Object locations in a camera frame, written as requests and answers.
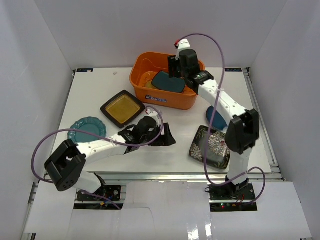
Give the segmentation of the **dark teal square plate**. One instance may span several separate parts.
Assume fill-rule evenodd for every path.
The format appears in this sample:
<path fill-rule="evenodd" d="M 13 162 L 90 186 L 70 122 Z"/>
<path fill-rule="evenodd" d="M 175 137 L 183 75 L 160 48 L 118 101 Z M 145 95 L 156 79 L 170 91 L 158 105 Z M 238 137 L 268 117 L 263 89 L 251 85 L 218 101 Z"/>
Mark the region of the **dark teal square plate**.
<path fill-rule="evenodd" d="M 186 86 L 182 78 L 169 77 L 169 74 L 164 71 L 158 72 L 152 79 L 151 84 L 158 90 L 173 93 L 182 93 Z"/>

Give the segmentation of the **small yellow square dish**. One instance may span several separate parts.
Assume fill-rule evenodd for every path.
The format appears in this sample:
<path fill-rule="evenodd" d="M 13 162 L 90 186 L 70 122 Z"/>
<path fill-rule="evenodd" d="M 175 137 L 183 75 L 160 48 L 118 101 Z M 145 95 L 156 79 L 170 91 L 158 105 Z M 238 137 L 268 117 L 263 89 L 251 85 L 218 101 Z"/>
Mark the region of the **small yellow square dish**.
<path fill-rule="evenodd" d="M 147 82 L 144 84 L 144 87 L 145 87 L 145 88 L 149 88 L 149 89 L 157 89 L 155 86 L 152 85 L 152 81 L 147 81 Z"/>

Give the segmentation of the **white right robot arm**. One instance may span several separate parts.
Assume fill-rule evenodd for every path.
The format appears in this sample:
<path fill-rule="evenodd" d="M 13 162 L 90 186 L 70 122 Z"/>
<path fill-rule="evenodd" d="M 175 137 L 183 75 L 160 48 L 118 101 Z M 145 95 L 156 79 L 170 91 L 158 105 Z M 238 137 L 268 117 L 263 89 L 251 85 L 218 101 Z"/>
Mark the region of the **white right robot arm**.
<path fill-rule="evenodd" d="M 201 70 L 193 49 L 181 50 L 167 60 L 169 76 L 184 79 L 186 85 L 211 104 L 227 123 L 225 143 L 230 150 L 229 171 L 221 188 L 229 198 L 238 199 L 249 185 L 249 158 L 260 137 L 258 111 L 246 109 L 224 92 L 208 71 Z"/>

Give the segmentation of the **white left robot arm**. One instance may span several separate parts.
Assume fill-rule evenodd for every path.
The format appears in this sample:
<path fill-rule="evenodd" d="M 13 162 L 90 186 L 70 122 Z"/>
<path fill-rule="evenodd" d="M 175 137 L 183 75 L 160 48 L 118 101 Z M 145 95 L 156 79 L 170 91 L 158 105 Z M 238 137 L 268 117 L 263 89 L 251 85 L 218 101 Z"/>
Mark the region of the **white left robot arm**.
<path fill-rule="evenodd" d="M 104 180 L 85 166 L 113 156 L 122 156 L 138 150 L 143 144 L 168 147 L 176 144 L 168 123 L 156 116 L 145 116 L 104 140 L 74 143 L 63 141 L 44 163 L 44 168 L 59 192 L 76 188 L 99 200 L 105 196 Z"/>

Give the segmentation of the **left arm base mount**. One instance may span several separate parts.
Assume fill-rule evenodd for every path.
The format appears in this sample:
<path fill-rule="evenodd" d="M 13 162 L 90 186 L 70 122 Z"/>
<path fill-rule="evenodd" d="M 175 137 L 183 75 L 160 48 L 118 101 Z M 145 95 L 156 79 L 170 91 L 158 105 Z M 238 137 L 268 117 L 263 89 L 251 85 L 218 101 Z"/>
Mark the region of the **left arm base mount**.
<path fill-rule="evenodd" d="M 121 210 L 123 207 L 121 200 L 121 185 L 107 185 L 106 182 L 96 173 L 94 174 L 100 181 L 101 187 L 94 193 L 84 193 L 79 190 L 76 195 L 77 203 L 74 204 L 76 210 Z"/>

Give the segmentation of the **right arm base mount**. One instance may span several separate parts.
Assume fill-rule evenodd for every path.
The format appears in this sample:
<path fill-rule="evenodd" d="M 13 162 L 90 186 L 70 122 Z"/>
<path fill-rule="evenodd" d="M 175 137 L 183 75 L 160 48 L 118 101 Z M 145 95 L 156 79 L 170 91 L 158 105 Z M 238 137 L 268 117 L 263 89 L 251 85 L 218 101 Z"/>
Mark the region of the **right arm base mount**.
<path fill-rule="evenodd" d="M 239 190 L 232 189 L 231 184 L 224 186 L 208 185 L 204 191 L 209 194 L 209 206 L 212 213 L 256 212 L 258 206 L 253 185 L 247 183 Z"/>

